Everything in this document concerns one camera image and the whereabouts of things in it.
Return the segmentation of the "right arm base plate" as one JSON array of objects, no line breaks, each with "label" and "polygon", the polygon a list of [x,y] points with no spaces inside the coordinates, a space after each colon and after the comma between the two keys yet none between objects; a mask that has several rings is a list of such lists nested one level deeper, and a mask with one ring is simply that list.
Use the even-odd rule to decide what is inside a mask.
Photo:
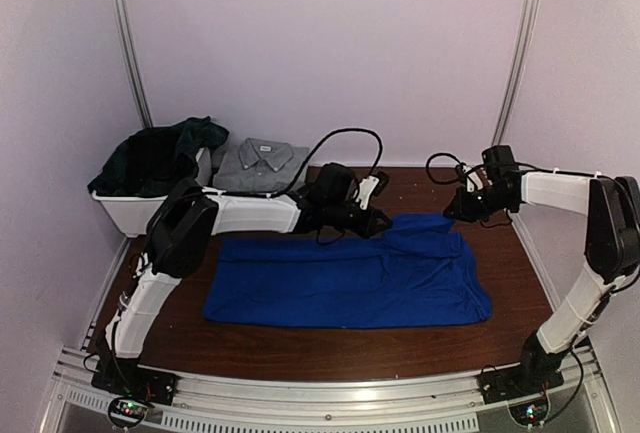
[{"label": "right arm base plate", "polygon": [[505,368],[486,365],[476,376],[476,381],[485,404],[542,394],[549,388],[564,384],[559,371],[546,372],[541,377],[527,377],[520,364]]}]

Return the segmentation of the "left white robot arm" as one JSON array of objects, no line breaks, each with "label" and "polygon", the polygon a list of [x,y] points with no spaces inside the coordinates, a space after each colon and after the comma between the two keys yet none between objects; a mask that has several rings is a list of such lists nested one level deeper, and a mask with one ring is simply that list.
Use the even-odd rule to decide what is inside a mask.
[{"label": "left white robot arm", "polygon": [[123,397],[143,389],[142,372],[128,362],[139,360],[165,301],[200,268],[211,237],[237,232],[306,234],[330,227],[371,238],[392,225],[371,204],[388,182],[382,171],[358,180],[353,170],[338,163],[324,165],[313,182],[297,190],[258,196],[180,181],[150,218],[131,282],[96,339],[106,382]]}]

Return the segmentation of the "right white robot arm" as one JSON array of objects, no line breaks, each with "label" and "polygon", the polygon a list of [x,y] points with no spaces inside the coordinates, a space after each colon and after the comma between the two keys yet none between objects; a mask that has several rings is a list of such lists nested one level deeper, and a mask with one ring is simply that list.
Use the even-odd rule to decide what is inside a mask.
[{"label": "right white robot arm", "polygon": [[536,167],[517,161],[507,145],[484,150],[477,165],[456,161],[450,181],[457,187],[444,210],[450,219],[480,223],[496,213],[541,208],[544,218],[568,222],[552,237],[575,247],[578,271],[551,316],[525,341],[512,376],[519,393],[533,394],[558,373],[613,296],[637,282],[639,182]]}]

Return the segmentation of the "blue t-shirt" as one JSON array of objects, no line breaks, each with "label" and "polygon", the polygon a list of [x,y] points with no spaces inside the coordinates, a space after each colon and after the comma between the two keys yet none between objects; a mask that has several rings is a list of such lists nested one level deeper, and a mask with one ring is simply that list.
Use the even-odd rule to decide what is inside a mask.
[{"label": "blue t-shirt", "polygon": [[460,326],[493,313],[453,221],[401,214],[372,239],[226,240],[202,316],[217,323],[320,329]]}]

